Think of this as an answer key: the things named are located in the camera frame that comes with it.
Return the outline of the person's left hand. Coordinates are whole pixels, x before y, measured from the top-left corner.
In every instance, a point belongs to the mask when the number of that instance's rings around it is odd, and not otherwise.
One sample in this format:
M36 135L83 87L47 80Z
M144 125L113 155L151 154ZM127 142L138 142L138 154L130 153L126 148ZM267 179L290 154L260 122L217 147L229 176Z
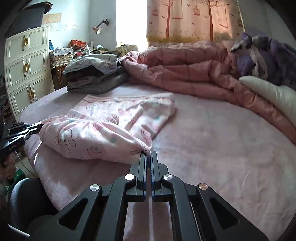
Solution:
M1 166L0 178L13 179L16 174L16 164L14 154L11 153L4 161L5 167Z

